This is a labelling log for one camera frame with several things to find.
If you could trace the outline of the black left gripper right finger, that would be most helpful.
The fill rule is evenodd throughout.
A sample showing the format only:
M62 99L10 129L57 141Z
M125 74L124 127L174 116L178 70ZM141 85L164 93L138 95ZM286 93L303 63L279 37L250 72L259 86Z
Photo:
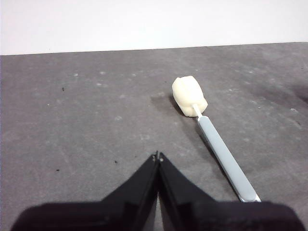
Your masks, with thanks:
M217 201L159 153L160 198L177 231L303 231L295 211L272 202Z

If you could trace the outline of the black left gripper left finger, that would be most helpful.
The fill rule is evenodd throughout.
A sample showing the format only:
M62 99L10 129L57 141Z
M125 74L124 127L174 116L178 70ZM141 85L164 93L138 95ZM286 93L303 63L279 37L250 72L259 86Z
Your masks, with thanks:
M13 231L141 231L157 199L158 154L95 202L45 203L24 210Z

